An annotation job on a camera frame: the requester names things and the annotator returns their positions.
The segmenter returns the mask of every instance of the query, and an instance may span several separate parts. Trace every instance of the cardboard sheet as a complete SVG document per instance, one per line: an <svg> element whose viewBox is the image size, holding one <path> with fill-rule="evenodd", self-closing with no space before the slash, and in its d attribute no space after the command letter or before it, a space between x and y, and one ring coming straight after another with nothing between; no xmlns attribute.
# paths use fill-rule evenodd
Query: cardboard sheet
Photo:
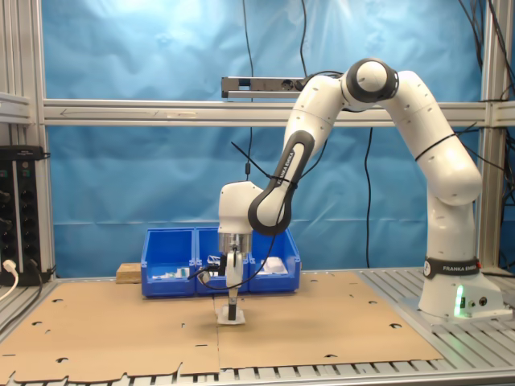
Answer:
<svg viewBox="0 0 515 386"><path fill-rule="evenodd" d="M18 382L82 384L171 374L181 364L181 374L200 374L442 358L354 273L304 274L296 294L244 296L243 326L216 325L226 297L149 300L140 291L112 281L60 285L0 344L0 384L13 372Z"/></svg>
<svg viewBox="0 0 515 386"><path fill-rule="evenodd" d="M212 298L143 299L139 285L57 287L0 345L0 384L84 383L129 376L218 372Z"/></svg>
<svg viewBox="0 0 515 386"><path fill-rule="evenodd" d="M304 274L296 295L243 299L246 324L218 327L221 368L442 358L354 273Z"/></svg>

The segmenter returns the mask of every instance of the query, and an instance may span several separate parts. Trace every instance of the metal extrusion rail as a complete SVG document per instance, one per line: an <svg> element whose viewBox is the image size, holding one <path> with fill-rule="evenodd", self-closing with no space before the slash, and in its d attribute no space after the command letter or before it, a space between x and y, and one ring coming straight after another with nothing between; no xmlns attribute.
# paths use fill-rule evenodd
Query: metal extrusion rail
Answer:
<svg viewBox="0 0 515 386"><path fill-rule="evenodd" d="M441 326L435 333L418 325L398 305L403 298L416 298L422 292L421 269L355 270L393 308L444 357L441 360L355 363L322 366L290 366L281 368L225 369L208 376L123 376L120 380L96 386L151 386L168 384L438 384L478 385L515 384L515 322L475 322L460 326ZM515 280L493 277L506 293L515 293ZM45 286L42 301L60 282ZM19 310L37 289L17 289L7 303L0 306L0 327ZM18 386L13 380L9 386ZM23 386L43 386L41 383ZM44 386L79 386L48 382Z"/></svg>

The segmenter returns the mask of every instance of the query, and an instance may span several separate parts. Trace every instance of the wooden block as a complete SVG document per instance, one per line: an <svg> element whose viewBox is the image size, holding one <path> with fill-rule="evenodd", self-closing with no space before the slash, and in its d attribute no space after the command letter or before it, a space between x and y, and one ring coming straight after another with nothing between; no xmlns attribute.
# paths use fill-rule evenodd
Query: wooden block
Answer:
<svg viewBox="0 0 515 386"><path fill-rule="evenodd" d="M138 284L142 282L141 263L125 263L116 272L117 284Z"/></svg>

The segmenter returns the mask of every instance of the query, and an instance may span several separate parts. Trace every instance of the blue plastic bin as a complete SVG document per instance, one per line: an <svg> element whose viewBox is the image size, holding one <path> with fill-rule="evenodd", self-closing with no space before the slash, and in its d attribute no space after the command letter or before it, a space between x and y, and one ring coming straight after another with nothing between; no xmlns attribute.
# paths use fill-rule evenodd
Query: blue plastic bin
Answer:
<svg viewBox="0 0 515 386"><path fill-rule="evenodd" d="M142 254L142 293L152 297L193 296L196 280L185 277L153 279L178 268L195 271L195 229L149 229Z"/></svg>
<svg viewBox="0 0 515 386"><path fill-rule="evenodd" d="M208 256L219 256L220 251L218 250L218 228L206 227L196 228L196 268L204 267L208 264ZM249 277L249 260L243 260L243 280ZM211 277L208 285L213 287L226 287L225 276ZM199 282L196 279L196 292L199 295L206 294L226 294L227 289L215 290L210 289ZM238 293L243 294L249 292L249 283L245 283L238 290Z"/></svg>
<svg viewBox="0 0 515 386"><path fill-rule="evenodd" d="M263 236L257 232L252 235L252 254L249 257L249 277L261 267L265 260L271 236ZM300 255L293 241L290 229L275 237L272 257L280 257L288 273L258 274L249 282L250 293L295 292L300 284Z"/></svg>

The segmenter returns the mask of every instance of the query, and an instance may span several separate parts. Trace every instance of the vertical metal post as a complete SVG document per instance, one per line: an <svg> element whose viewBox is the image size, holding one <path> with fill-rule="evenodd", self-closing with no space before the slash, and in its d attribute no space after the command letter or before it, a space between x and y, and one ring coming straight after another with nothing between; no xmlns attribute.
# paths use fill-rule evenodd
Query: vertical metal post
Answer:
<svg viewBox="0 0 515 386"><path fill-rule="evenodd" d="M16 26L14 64L15 93L27 97L31 124L19 126L16 141L20 144L42 146L48 152L47 132L43 118L44 66L43 37L40 0L3 0L10 3L11 24ZM41 248L41 269L46 271L55 264L53 243L52 202L50 191L50 162L35 163L35 178L38 193L39 242Z"/></svg>
<svg viewBox="0 0 515 386"><path fill-rule="evenodd" d="M513 37L513 0L493 0L493 5L510 60ZM499 99L509 83L505 57L487 4L481 98L483 100ZM486 122L492 122L491 103L488 104L486 118ZM488 126L481 129L479 155L491 163L503 166L505 130ZM476 202L476 254L484 267L497 267L499 265L504 176L501 170L481 160L478 160L478 167L483 176L483 191Z"/></svg>

